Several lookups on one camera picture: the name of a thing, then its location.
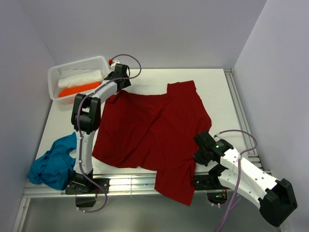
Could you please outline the white plastic basket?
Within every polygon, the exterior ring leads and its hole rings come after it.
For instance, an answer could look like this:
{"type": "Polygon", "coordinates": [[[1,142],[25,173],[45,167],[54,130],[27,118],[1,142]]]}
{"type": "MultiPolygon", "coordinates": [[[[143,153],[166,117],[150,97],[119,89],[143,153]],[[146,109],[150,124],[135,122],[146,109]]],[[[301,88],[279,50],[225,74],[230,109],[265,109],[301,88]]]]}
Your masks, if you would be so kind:
{"type": "Polygon", "coordinates": [[[103,56],[54,66],[48,70],[47,75],[50,98],[62,104],[73,103],[75,93],[66,96],[60,96],[60,93],[68,88],[102,82],[110,72],[111,69],[103,56]]]}

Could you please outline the dark red t shirt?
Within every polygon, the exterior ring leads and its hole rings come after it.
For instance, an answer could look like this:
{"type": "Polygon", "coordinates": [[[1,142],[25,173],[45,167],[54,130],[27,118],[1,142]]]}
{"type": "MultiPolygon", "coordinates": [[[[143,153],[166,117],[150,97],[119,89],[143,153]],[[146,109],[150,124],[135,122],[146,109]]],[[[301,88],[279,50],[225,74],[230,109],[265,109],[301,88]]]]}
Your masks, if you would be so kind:
{"type": "Polygon", "coordinates": [[[190,205],[194,137],[211,126],[193,81],[168,84],[162,95],[123,90],[105,101],[92,155],[113,167],[156,171],[155,190],[190,205]]]}

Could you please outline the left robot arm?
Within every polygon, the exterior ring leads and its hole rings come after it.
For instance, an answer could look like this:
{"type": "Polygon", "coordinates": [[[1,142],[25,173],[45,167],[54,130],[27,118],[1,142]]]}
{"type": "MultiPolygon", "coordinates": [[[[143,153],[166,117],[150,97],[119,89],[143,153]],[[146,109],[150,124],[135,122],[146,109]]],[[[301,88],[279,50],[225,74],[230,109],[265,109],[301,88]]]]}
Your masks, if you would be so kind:
{"type": "Polygon", "coordinates": [[[71,123],[77,138],[77,158],[70,174],[66,194],[87,194],[96,188],[93,180],[92,148],[101,122],[101,105],[110,96],[131,85],[130,70],[117,63],[102,84],[88,94],[75,96],[71,123]]]}

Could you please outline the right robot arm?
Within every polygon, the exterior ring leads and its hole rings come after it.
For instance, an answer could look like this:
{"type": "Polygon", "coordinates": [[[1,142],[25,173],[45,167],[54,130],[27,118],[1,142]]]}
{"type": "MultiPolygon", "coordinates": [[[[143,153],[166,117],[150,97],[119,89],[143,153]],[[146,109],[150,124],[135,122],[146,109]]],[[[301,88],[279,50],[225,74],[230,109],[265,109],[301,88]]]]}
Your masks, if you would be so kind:
{"type": "Polygon", "coordinates": [[[217,164],[207,175],[196,175],[192,185],[197,190],[226,187],[249,200],[272,226],[279,227],[293,211],[297,201],[292,184],[279,180],[243,157],[229,142],[203,131],[194,137],[199,149],[193,155],[197,164],[217,164]]]}

